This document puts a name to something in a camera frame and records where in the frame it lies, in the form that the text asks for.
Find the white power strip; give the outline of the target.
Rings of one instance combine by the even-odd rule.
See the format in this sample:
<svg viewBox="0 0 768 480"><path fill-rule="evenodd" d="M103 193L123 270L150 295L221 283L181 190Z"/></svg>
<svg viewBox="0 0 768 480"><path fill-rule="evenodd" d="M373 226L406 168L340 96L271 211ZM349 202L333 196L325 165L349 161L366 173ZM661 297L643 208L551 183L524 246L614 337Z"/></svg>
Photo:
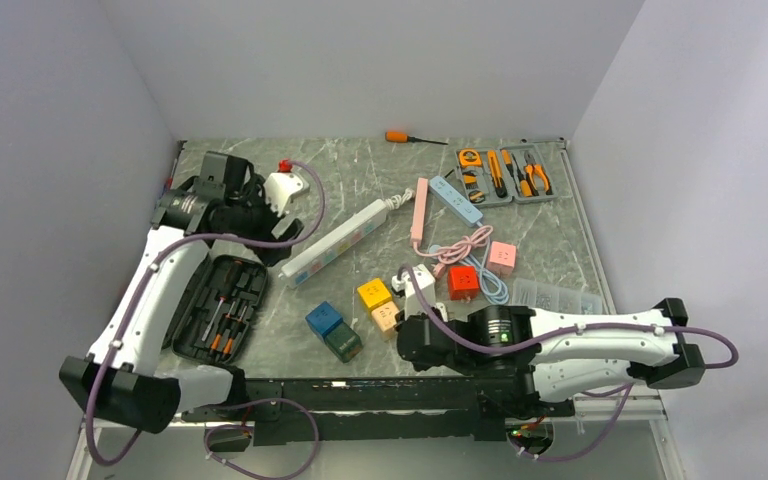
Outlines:
<svg viewBox="0 0 768 480"><path fill-rule="evenodd" d="M414 196L415 190L407 188L399 195L374 200L310 247L287 261L279 269L279 277L290 288L297 288L369 236L387 220L391 211L401 208Z"/></svg>

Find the red cube adapter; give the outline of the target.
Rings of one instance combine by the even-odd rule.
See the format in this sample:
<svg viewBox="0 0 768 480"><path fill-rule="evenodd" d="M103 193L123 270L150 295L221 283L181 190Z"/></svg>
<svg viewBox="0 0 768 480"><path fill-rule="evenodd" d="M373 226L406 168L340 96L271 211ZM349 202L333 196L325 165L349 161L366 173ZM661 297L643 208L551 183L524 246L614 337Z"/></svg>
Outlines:
<svg viewBox="0 0 768 480"><path fill-rule="evenodd" d="M446 280L448 296L452 301L471 301L481 292L477 270L472 266L451 266Z"/></svg>

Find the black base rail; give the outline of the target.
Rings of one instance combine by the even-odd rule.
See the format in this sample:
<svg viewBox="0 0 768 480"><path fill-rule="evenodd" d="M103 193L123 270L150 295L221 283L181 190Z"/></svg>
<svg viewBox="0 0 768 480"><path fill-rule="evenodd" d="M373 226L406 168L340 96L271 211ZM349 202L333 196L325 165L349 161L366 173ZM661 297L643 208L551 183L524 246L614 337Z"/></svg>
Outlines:
<svg viewBox="0 0 768 480"><path fill-rule="evenodd" d="M257 446L311 437L314 419L323 441L470 437L503 441L517 420L571 417L572 400L546 403L523 379L379 377L250 379L254 407L219 411L198 407L185 422L245 420Z"/></svg>

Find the light blue power strip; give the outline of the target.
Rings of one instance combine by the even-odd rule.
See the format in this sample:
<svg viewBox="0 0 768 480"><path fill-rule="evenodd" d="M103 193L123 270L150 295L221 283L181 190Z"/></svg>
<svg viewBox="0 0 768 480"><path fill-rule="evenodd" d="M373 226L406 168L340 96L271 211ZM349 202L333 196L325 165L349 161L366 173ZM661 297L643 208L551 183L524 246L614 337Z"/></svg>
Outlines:
<svg viewBox="0 0 768 480"><path fill-rule="evenodd" d="M442 176L432 177L428 187L433 196L465 225L472 228L482 226L483 213Z"/></svg>

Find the yellow cube adapter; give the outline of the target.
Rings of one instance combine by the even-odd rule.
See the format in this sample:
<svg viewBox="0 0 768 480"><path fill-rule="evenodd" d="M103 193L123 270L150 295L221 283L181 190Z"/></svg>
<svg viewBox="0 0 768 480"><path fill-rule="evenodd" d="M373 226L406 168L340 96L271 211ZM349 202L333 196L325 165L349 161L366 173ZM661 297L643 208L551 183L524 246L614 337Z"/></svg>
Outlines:
<svg viewBox="0 0 768 480"><path fill-rule="evenodd" d="M360 285L356 292L367 312L372 312L393 300L390 290L381 278L374 278Z"/></svg>

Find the red blue pen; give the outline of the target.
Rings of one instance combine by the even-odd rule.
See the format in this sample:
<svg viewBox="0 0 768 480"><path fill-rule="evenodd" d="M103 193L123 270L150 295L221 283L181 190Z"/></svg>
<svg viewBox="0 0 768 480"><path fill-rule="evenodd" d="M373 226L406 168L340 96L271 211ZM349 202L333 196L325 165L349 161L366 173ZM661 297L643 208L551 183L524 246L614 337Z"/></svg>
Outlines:
<svg viewBox="0 0 768 480"><path fill-rule="evenodd" d="M171 163L170 170L168 172L168 175L166 176L166 179L163 182L162 190L161 190L161 193L158 196L158 199L157 199L157 202L155 204L155 207L159 207L160 206L161 199L172 188L172 185L173 185L173 182L174 182L174 176L175 176L175 173L176 173L176 170L177 170L177 166L178 166L178 162L179 162L179 157L176 156L173 159L173 161Z"/></svg>

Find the pink power strip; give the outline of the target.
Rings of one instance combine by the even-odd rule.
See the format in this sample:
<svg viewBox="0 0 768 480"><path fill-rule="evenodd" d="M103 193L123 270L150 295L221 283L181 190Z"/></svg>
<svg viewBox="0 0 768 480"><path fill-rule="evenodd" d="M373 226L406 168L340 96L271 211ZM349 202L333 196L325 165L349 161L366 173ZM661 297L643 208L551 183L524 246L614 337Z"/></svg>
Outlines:
<svg viewBox="0 0 768 480"><path fill-rule="evenodd" d="M425 215L427 207L429 180L427 178L420 177L417 180L417 185L414 195L414 207L412 215L412 223L410 227L410 244L413 247L418 247L423 239Z"/></svg>

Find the orange handled screwdriver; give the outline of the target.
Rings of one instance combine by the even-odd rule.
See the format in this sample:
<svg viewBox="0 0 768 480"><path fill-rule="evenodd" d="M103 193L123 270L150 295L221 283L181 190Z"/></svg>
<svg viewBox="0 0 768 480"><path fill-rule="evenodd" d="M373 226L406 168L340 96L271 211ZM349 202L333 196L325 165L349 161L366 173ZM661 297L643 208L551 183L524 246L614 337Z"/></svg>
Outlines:
<svg viewBox="0 0 768 480"><path fill-rule="evenodd" d="M396 143L396 144L426 143L426 144L443 145L443 146L447 145L447 142L444 142L444 141L418 138L400 131L387 131L385 133L385 140L387 142Z"/></svg>

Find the blue cube adapter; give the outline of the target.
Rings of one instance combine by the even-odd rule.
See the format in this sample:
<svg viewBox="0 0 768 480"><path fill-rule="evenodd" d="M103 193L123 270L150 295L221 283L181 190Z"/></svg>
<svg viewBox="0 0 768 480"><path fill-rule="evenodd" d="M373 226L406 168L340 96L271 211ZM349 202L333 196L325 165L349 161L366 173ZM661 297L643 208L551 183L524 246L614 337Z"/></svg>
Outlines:
<svg viewBox="0 0 768 480"><path fill-rule="evenodd" d="M344 320L342 315L327 301L323 301L306 316L305 321L321 341L332 333Z"/></svg>

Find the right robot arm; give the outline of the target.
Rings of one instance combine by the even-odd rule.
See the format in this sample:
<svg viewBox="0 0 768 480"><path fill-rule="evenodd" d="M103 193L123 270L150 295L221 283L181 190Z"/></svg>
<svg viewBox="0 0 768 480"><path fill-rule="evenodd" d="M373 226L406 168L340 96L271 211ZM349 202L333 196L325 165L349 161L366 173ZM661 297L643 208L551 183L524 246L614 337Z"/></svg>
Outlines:
<svg viewBox="0 0 768 480"><path fill-rule="evenodd" d="M588 390L626 384L697 385L700 348L672 315L674 300L636 314L583 315L529 306L489 306L464 320L412 315L397 327L397 351L415 370L446 367L513 383L517 411L534 415Z"/></svg>

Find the green cube adapter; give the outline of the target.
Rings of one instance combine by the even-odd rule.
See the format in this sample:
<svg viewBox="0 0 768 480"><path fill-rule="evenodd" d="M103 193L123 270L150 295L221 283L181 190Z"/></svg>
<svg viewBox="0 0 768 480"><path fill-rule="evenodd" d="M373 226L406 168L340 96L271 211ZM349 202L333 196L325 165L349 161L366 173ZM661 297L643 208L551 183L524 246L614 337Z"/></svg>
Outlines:
<svg viewBox="0 0 768 480"><path fill-rule="evenodd" d="M344 322L339 323L326 334L323 341L342 363L349 363L363 349L362 339Z"/></svg>

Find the grey tool tray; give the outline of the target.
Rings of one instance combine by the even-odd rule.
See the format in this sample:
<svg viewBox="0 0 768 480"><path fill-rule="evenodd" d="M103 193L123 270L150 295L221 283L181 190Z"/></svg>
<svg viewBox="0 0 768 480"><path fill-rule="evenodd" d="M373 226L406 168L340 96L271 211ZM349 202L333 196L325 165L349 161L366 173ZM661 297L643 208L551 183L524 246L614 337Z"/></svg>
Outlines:
<svg viewBox="0 0 768 480"><path fill-rule="evenodd" d="M548 163L535 144L456 151L457 179L478 209L534 204L557 197Z"/></svg>

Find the beige cube adapter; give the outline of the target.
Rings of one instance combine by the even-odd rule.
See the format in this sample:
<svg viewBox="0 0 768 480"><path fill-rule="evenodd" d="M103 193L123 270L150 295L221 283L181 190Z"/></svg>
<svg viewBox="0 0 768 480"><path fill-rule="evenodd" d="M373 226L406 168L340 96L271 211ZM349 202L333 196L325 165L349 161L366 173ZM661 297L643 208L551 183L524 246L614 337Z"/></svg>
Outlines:
<svg viewBox="0 0 768 480"><path fill-rule="evenodd" d="M399 313L400 309L393 301L386 302L371 311L371 318L384 341L395 337Z"/></svg>

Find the black tool case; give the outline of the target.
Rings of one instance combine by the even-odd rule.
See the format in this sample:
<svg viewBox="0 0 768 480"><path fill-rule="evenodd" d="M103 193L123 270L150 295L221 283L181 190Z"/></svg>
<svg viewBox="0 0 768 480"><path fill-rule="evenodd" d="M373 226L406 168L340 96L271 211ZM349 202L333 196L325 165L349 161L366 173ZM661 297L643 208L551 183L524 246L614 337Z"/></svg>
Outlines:
<svg viewBox="0 0 768 480"><path fill-rule="evenodd" d="M258 262L231 255L206 259L185 287L162 346L198 363L231 365L267 289L268 271Z"/></svg>

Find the pink cube socket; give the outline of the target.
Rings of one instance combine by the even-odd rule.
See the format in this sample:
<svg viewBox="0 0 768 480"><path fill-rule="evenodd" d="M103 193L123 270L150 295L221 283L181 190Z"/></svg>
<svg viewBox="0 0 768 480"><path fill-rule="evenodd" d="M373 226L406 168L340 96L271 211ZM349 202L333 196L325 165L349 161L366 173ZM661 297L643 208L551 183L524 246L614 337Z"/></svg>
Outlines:
<svg viewBox="0 0 768 480"><path fill-rule="evenodd" d="M513 244L492 241L487 250L486 269L499 277L511 275L516 266L517 252Z"/></svg>

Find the clear screw box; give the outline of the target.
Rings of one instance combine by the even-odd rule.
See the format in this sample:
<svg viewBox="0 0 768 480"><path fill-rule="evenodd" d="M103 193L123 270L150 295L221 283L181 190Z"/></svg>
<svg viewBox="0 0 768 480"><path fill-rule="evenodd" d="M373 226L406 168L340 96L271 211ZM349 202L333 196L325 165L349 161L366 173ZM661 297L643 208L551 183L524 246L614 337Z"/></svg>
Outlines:
<svg viewBox="0 0 768 480"><path fill-rule="evenodd" d="M576 315L604 314L603 299L599 295L524 278L514 280L509 304Z"/></svg>

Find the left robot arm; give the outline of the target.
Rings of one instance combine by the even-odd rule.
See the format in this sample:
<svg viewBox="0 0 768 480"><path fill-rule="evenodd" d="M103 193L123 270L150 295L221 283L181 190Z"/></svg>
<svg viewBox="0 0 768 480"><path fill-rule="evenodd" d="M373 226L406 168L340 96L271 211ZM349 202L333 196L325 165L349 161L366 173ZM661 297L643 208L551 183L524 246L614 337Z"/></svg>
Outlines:
<svg viewBox="0 0 768 480"><path fill-rule="evenodd" d="M160 197L113 317L85 355L59 370L87 424L157 434L182 412L209 407L232 420L245 411L249 392L236 362L267 270L314 231L299 220L282 233L276 225L294 199L321 185L298 162L262 176L244 158L209 152L197 175Z"/></svg>

